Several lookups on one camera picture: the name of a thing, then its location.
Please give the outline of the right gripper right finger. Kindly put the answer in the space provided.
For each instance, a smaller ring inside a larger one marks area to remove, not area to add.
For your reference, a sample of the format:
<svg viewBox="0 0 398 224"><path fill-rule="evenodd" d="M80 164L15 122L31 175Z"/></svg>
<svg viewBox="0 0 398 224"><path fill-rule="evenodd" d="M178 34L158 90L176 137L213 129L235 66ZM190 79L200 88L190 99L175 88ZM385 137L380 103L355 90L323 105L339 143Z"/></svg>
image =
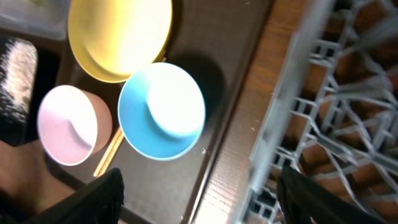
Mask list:
<svg viewBox="0 0 398 224"><path fill-rule="evenodd" d="M383 223L334 196L289 166L283 167L278 177L277 198L286 223Z"/></svg>

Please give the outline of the light blue bowl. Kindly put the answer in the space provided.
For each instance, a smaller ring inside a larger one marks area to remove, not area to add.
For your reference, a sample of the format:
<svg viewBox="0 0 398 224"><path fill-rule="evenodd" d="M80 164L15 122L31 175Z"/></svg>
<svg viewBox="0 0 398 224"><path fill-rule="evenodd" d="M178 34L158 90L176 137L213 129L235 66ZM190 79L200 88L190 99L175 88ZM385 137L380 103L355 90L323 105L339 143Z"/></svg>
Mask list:
<svg viewBox="0 0 398 224"><path fill-rule="evenodd" d="M184 69L152 63L133 74L118 100L126 141L143 156L170 161L186 154L205 126L206 106L197 82Z"/></svg>

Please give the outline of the yellow round plate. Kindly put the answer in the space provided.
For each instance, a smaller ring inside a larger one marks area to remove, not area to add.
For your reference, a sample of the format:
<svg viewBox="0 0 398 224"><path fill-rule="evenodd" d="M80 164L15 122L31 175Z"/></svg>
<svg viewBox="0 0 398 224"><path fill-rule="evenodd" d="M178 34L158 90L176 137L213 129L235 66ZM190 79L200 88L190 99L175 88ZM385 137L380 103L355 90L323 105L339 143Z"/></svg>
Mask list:
<svg viewBox="0 0 398 224"><path fill-rule="evenodd" d="M88 75L121 83L164 56L172 19L172 0L72 0L68 39Z"/></svg>

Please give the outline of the white rice pile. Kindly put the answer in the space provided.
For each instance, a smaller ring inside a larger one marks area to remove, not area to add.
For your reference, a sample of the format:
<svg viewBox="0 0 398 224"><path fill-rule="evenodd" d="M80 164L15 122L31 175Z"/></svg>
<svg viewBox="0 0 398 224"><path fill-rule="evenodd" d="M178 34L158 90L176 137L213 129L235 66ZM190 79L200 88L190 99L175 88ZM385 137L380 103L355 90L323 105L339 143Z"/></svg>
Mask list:
<svg viewBox="0 0 398 224"><path fill-rule="evenodd" d="M1 115L25 123L30 110L38 52L26 40L1 38Z"/></svg>

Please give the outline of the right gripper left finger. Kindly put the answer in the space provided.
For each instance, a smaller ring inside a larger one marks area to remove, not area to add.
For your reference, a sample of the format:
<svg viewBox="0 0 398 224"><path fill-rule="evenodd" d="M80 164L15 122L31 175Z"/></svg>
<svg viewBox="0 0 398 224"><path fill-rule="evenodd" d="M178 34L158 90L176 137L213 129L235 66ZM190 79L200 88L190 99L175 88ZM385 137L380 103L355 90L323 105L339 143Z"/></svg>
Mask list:
<svg viewBox="0 0 398 224"><path fill-rule="evenodd" d="M123 177L120 169L113 168L27 222L117 224L123 203Z"/></svg>

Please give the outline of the pink bowl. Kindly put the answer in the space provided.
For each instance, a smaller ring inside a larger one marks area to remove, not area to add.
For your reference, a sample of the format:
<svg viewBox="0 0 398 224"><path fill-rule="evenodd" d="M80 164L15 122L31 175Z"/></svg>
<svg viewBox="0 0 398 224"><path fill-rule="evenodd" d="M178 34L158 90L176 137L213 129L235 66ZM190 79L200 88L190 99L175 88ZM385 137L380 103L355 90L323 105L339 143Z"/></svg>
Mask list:
<svg viewBox="0 0 398 224"><path fill-rule="evenodd" d="M113 120L97 95L71 85L51 89L37 115L37 131L46 153L64 166L81 164L111 137Z"/></svg>

